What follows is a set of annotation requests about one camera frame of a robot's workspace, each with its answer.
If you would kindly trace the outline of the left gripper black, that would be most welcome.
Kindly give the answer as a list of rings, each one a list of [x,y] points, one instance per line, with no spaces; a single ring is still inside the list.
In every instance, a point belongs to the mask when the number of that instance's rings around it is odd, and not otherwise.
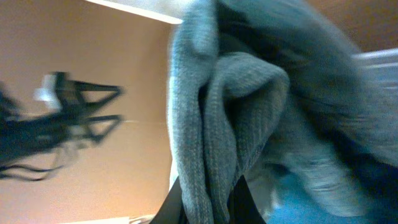
[[[88,101],[84,93],[89,91],[109,91],[110,94],[98,101]],[[70,139],[89,139],[100,144],[121,124],[123,117],[118,114],[92,115],[123,93],[121,86],[71,80],[68,72],[52,72],[44,75],[42,86],[35,90],[34,99],[43,101],[49,110],[55,112],[57,123],[67,126]]]

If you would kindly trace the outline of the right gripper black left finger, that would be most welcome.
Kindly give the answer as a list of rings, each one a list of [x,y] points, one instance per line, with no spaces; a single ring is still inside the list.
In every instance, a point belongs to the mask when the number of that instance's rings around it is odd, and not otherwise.
[[[150,224],[187,224],[178,177]]]

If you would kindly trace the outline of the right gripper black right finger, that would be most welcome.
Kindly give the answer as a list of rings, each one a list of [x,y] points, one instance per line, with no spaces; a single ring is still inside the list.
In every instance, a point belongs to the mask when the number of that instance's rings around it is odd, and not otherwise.
[[[229,224],[266,224],[242,175],[228,199]]]

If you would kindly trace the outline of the teal blue shirt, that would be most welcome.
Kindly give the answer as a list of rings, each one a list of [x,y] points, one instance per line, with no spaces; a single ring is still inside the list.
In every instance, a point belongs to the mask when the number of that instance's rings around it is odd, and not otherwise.
[[[367,162],[355,165],[365,189],[372,197],[371,211],[359,217],[337,217],[324,211],[304,191],[298,178],[282,171],[282,206],[267,221],[271,224],[375,224],[397,223],[397,168]]]

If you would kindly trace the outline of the light blue jeans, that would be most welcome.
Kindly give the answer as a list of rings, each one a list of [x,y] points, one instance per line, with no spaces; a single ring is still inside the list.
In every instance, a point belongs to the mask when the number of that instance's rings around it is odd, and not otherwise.
[[[170,52],[167,126],[189,223],[229,223],[235,189],[271,210],[277,167],[338,217],[397,169],[397,92],[305,1],[193,1]]]

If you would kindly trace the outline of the clear plastic storage container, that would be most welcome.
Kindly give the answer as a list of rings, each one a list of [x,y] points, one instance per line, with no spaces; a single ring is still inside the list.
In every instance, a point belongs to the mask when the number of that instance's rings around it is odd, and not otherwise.
[[[397,93],[397,48],[356,54],[353,58],[370,81]]]

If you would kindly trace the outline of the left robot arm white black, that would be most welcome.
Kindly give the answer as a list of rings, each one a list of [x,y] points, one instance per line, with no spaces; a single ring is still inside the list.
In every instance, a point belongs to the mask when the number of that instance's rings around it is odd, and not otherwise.
[[[12,175],[11,169],[43,173],[46,180],[64,168],[57,155],[49,169],[19,164],[19,160],[37,154],[51,153],[55,148],[68,152],[66,142],[73,150],[84,148],[84,141],[99,145],[121,124],[118,114],[94,116],[103,106],[122,95],[121,86],[100,85],[71,80],[67,72],[52,72],[44,76],[42,87],[35,92],[51,113],[33,119],[22,119],[19,105],[5,92],[1,93],[1,178],[29,182],[29,177]]]

